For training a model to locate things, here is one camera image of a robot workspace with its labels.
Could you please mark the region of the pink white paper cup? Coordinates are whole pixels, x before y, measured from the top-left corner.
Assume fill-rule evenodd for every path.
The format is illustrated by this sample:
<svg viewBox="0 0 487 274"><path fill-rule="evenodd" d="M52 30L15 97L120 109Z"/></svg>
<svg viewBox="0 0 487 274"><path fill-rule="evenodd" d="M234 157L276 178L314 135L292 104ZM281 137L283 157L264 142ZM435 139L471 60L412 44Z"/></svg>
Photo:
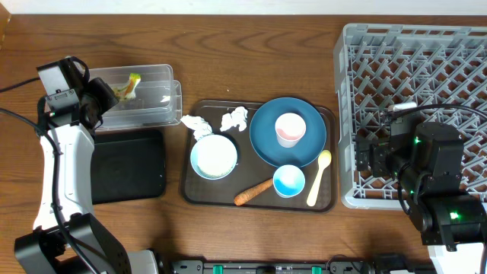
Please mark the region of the pink white paper cup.
<svg viewBox="0 0 487 274"><path fill-rule="evenodd" d="M304 136L307 126L296 113L284 113L275 121L278 143L284 148L294 147Z"/></svg>

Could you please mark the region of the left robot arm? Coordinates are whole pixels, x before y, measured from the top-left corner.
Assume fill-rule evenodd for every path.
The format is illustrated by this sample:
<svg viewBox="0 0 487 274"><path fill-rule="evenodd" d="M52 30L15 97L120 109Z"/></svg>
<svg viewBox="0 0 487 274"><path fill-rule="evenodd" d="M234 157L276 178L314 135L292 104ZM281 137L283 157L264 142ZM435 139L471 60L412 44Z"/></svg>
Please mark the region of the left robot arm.
<svg viewBox="0 0 487 274"><path fill-rule="evenodd" d="M128 252L96 219L91 194L92 130L117 103L100 78L77 80L40 100L37 122L23 118L40 138L43 194L33 230L14 242L27 273L158 273L152 250Z"/></svg>

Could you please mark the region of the small blue white cup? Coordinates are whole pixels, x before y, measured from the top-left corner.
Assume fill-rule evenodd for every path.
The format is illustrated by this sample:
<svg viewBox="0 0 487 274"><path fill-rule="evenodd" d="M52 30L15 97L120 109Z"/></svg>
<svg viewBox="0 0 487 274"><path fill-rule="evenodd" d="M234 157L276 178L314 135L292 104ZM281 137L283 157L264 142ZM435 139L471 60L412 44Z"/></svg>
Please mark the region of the small blue white cup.
<svg viewBox="0 0 487 274"><path fill-rule="evenodd" d="M303 171L294 165L283 165L273 174L273 187L278 196L291 198L304 189L306 180Z"/></svg>

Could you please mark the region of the yellow green snack wrapper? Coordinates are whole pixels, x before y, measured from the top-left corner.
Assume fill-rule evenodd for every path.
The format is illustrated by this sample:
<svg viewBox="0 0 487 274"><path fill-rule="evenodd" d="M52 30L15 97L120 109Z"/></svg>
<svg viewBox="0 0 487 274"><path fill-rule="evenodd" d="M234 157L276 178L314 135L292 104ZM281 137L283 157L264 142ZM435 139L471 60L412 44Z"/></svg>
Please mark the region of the yellow green snack wrapper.
<svg viewBox="0 0 487 274"><path fill-rule="evenodd" d="M129 76L129 80L123 86L112 88L116 98L119 101L135 99L135 88L138 86L141 79L142 77L140 74L131 73Z"/></svg>

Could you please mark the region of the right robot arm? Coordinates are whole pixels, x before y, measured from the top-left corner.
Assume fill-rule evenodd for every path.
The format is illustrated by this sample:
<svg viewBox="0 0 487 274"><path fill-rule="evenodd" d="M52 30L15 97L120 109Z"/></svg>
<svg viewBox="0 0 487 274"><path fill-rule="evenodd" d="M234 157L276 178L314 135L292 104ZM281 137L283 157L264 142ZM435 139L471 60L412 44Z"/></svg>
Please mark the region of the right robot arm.
<svg viewBox="0 0 487 274"><path fill-rule="evenodd" d="M486 211L460 188L463 140L457 129L419 123L387 139L357 138L359 171L397 181L399 204L438 273L486 271Z"/></svg>

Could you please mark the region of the dark blue plate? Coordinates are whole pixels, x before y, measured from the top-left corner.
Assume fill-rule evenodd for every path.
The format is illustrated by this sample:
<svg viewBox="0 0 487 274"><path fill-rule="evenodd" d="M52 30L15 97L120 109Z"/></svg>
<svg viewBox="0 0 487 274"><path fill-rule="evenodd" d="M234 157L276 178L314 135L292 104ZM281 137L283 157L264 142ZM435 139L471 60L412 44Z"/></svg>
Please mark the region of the dark blue plate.
<svg viewBox="0 0 487 274"><path fill-rule="evenodd" d="M285 113L296 113L306 124L306 132L292 148L278 143L275 122ZM279 167L291 164L304 167L313 162L326 144L326 125L317 109L308 102L280 97L263 104L250 121L250 143L266 163Z"/></svg>

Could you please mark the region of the white tissue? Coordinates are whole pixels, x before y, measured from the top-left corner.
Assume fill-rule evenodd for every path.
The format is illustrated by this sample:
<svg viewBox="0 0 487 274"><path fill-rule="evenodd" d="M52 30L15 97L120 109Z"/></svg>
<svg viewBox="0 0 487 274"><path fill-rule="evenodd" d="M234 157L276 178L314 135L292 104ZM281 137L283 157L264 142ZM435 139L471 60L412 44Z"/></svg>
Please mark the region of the white tissue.
<svg viewBox="0 0 487 274"><path fill-rule="evenodd" d="M237 107L231 113L226 113L221 118L220 131L225 132L236 127L240 132L247 128L248 110L245 107Z"/></svg>
<svg viewBox="0 0 487 274"><path fill-rule="evenodd" d="M212 127L200 116L185 115L181 117L181 122L193 131L193 136L196 141L211 135L213 133Z"/></svg>

